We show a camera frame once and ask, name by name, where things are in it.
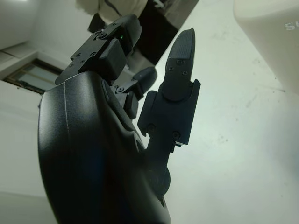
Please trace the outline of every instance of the white wall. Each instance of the white wall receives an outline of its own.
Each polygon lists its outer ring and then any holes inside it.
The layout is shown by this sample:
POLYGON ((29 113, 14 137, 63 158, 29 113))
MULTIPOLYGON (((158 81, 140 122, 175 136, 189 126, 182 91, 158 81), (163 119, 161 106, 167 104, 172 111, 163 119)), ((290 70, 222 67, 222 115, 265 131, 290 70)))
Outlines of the white wall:
POLYGON ((0 1, 0 49, 29 40, 40 0, 0 1))
POLYGON ((56 224, 57 222, 46 197, 0 192, 0 223, 56 224))
POLYGON ((0 191, 45 196, 37 153, 37 93, 0 81, 0 191))
POLYGON ((39 59, 64 69, 91 35, 87 31, 91 19, 74 0, 43 0, 29 42, 40 50, 39 59))

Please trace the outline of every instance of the robotic hand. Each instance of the robotic hand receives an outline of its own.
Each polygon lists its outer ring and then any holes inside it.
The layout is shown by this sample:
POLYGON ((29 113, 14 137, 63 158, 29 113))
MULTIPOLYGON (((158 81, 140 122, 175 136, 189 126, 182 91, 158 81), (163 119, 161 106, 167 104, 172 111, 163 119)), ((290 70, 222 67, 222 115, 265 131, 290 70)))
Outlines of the robotic hand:
POLYGON ((45 190, 57 221, 169 224, 163 195, 170 185, 167 161, 188 144, 200 83, 190 81, 194 30, 176 39, 158 92, 147 94, 138 127, 138 100, 152 86, 154 68, 113 86, 141 33, 134 15, 96 32, 71 57, 44 93, 38 152, 45 190))

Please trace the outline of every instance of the screw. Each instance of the screw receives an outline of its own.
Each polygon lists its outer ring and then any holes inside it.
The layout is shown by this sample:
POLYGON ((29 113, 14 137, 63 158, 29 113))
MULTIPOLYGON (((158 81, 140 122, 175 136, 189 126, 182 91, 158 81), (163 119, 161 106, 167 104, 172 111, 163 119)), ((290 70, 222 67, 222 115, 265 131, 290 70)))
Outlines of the screw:
POLYGON ((154 133, 155 129, 156 129, 156 127, 153 124, 148 125, 148 132, 149 133, 154 133))
POLYGON ((124 90, 123 87, 119 87, 116 91, 117 91, 117 92, 122 92, 123 90, 124 90))
POLYGON ((172 137, 174 138, 174 140, 179 140, 179 138, 181 137, 181 135, 179 134, 179 132, 173 132, 172 133, 172 137))
POLYGON ((99 38, 104 38, 105 36, 107 36, 107 34, 103 32, 99 35, 99 38))
POLYGON ((184 63, 185 63, 184 60, 177 60, 177 65, 182 65, 182 64, 184 64, 184 63))

